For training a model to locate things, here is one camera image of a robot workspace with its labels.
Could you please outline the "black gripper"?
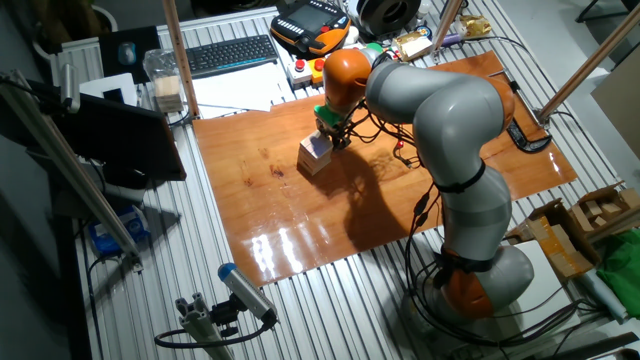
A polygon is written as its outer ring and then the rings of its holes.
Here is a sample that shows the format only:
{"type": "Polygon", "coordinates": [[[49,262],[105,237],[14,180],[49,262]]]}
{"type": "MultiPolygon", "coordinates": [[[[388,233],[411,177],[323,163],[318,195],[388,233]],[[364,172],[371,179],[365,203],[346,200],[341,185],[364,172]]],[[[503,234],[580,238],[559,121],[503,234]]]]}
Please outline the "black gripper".
{"type": "Polygon", "coordinates": [[[349,133],[348,125],[338,123],[330,126],[326,123],[320,123],[319,130],[329,138],[333,151],[345,149],[351,144],[351,134],[349,133]]]}

